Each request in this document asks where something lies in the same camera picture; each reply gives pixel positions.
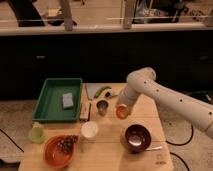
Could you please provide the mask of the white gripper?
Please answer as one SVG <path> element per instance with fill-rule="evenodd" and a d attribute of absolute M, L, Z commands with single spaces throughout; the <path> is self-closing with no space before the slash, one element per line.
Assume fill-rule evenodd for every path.
<path fill-rule="evenodd" d="M 132 109 L 137 102 L 140 94 L 131 87 L 125 87 L 121 90 L 118 96 L 117 105 L 125 105 L 128 114 L 132 113 Z"/>

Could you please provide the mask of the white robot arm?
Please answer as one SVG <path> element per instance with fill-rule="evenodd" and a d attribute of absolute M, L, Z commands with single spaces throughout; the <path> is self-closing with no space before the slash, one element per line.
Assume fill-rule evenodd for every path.
<path fill-rule="evenodd" d="M 213 105 L 164 87 L 155 80 L 156 73 L 150 67 L 129 73 L 117 103 L 125 104 L 131 112 L 139 96 L 144 94 L 174 110 L 213 140 Z"/>

